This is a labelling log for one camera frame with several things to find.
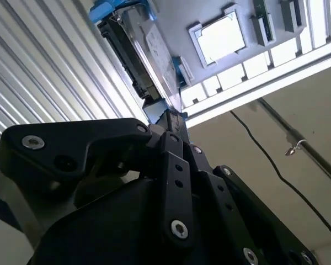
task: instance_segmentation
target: black metal bracket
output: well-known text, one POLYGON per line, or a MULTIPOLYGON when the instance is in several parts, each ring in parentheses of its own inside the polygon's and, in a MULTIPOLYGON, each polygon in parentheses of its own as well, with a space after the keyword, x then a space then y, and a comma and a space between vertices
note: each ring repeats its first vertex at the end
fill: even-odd
POLYGON ((164 128, 135 119, 35 124, 3 133, 0 216, 36 247, 31 265, 90 257, 95 264, 222 264, 224 257, 317 264, 230 168, 212 170, 202 149, 170 131, 174 121, 164 128), (109 181, 128 170, 139 178, 110 192, 109 181), (95 197, 76 203, 91 176, 95 197))

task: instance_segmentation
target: white wall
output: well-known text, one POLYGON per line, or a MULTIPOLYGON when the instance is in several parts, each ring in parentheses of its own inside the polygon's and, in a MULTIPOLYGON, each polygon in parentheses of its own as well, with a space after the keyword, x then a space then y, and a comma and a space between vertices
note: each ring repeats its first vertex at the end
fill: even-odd
POLYGON ((315 255, 320 265, 331 265, 331 245, 318 248, 315 250, 315 255))
MULTIPOLYGON (((283 88, 266 100, 331 163, 331 68, 283 88)), ((303 152, 285 157, 286 134, 261 107, 234 110, 270 153, 282 175, 331 224, 331 181, 303 152)), ((331 244, 331 233, 312 210, 280 181, 244 128, 229 113, 190 129, 191 140, 212 166, 228 165, 311 250, 331 244)))

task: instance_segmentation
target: metal pipe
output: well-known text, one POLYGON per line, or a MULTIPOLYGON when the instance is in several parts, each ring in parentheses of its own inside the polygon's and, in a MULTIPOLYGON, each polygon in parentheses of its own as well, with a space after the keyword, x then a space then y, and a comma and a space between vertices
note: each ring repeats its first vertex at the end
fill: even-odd
POLYGON ((296 149, 302 149, 305 154, 307 154, 313 162, 321 168, 321 170, 331 179, 331 164, 327 162, 310 144, 309 142, 304 138, 303 135, 300 134, 299 131, 294 129, 288 122, 286 122, 282 116, 273 108, 270 106, 269 103, 267 103, 263 98, 259 98, 257 100, 259 104, 263 107, 263 109, 273 118, 281 128, 283 128, 288 135, 292 136, 295 141, 299 145, 296 145, 296 149))

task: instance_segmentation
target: black cable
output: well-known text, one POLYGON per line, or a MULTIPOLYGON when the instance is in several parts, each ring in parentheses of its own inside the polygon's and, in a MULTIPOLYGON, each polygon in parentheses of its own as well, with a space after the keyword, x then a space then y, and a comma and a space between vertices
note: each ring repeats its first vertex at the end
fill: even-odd
POLYGON ((319 217, 321 222, 327 227, 327 229, 331 232, 331 225, 327 222, 327 220, 322 216, 322 214, 312 205, 312 203, 296 188, 294 187, 289 181, 287 181, 280 173, 279 169, 277 168, 275 162, 270 157, 270 155, 266 152, 266 150, 262 147, 262 145, 255 139, 253 134, 251 133, 249 127, 233 112, 230 111, 230 113, 234 116, 234 118, 237 119, 237 121, 246 129, 248 135, 253 140, 253 142, 260 148, 262 153, 267 157, 267 159, 270 161, 272 167, 276 171, 276 174, 280 178, 281 181, 283 181, 288 187, 290 187, 295 193, 299 195, 300 198, 312 209, 312 211, 319 217))

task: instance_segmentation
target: blue robot part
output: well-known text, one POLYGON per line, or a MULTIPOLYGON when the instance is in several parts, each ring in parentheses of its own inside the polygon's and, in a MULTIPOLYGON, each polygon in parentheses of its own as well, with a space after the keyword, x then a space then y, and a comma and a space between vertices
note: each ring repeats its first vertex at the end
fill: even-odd
POLYGON ((93 23, 96 23, 117 9, 129 7, 134 4, 143 4, 150 15, 150 18, 152 20, 157 18, 147 0, 97 0, 94 2, 94 6, 89 10, 89 19, 93 23))

